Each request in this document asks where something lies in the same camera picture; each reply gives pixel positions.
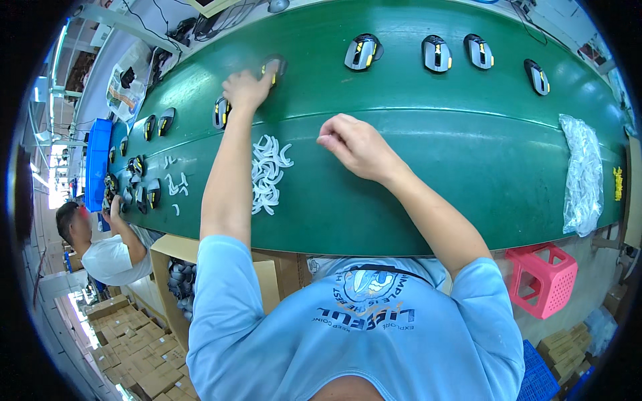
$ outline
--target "blue plastic crate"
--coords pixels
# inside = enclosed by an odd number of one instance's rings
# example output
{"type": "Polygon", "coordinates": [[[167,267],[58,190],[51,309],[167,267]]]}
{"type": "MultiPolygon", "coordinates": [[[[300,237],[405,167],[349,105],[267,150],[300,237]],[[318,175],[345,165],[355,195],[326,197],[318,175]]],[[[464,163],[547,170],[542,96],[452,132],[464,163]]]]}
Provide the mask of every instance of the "blue plastic crate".
{"type": "Polygon", "coordinates": [[[560,386],[528,340],[524,340],[524,365],[526,372],[517,400],[548,401],[553,398],[560,390],[560,386]]]}
{"type": "Polygon", "coordinates": [[[90,212],[100,211],[103,206],[111,135],[111,120],[97,118],[89,131],[85,170],[85,206],[90,212]]]}
{"type": "Polygon", "coordinates": [[[524,340],[524,365],[526,365],[526,371],[536,368],[537,365],[545,364],[544,359],[542,359],[539,352],[535,350],[533,344],[529,340],[524,340]]]}

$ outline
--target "mouse parts pile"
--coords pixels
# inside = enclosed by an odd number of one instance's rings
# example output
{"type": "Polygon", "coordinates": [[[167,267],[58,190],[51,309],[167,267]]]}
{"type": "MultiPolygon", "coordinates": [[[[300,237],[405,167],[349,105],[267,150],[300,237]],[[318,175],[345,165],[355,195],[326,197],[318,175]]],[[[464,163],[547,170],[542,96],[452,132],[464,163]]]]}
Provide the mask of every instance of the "mouse parts pile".
{"type": "MultiPolygon", "coordinates": [[[[490,46],[479,35],[474,33],[466,35],[464,49],[470,62],[478,69],[486,71],[495,65],[495,57],[492,55],[490,46]]],[[[441,37],[428,35],[421,42],[421,51],[425,68],[433,73],[445,73],[452,68],[452,51],[441,37]]],[[[343,63],[352,70],[366,71],[381,56],[383,56],[381,41],[371,33],[362,33],[351,40],[343,63]]],[[[551,87],[542,68],[529,58],[524,60],[524,68],[535,93],[541,96],[547,95],[551,87]]]]}
{"type": "Polygon", "coordinates": [[[183,312],[183,317],[191,322],[196,289],[196,264],[170,257],[168,270],[167,287],[178,300],[177,307],[183,312]]]}

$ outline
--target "stacked cardboard boxes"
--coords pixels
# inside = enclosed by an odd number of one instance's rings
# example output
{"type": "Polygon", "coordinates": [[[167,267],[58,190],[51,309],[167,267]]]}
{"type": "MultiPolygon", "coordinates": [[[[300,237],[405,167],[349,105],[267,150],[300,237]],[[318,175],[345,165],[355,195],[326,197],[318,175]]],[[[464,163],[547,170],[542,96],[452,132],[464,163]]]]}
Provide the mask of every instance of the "stacked cardboard boxes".
{"type": "Polygon", "coordinates": [[[126,297],[115,296],[88,307],[86,313],[101,344],[90,353],[111,383],[143,400],[198,399],[185,366],[186,353],[176,338],[137,311],[126,297]]]}
{"type": "Polygon", "coordinates": [[[570,331],[560,330],[544,338],[537,346],[537,351],[560,385],[560,395],[566,396],[568,390],[591,367],[584,360],[589,344],[591,335],[586,325],[578,323],[570,331]]]}

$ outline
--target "worker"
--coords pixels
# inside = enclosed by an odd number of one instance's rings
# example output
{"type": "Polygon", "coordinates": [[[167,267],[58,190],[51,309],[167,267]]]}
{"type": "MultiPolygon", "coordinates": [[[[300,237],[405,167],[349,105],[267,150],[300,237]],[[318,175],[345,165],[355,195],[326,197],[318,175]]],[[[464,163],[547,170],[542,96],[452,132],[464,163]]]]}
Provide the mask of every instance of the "worker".
{"type": "Polygon", "coordinates": [[[353,259],[317,271],[263,313],[250,254],[250,131],[272,73],[223,82],[233,109],[203,194],[187,354],[200,398],[515,400],[522,339],[484,240],[375,128],[349,115],[327,120],[317,143],[401,202],[450,273],[452,292],[408,259],[353,259]]]}
{"type": "Polygon", "coordinates": [[[67,202],[56,211],[58,234],[74,248],[88,274],[108,286],[124,286],[150,275],[148,248],[163,236],[126,223],[119,213],[122,201],[115,195],[110,212],[102,211],[112,237],[95,242],[91,241],[91,220],[83,205],[67,202]]]}

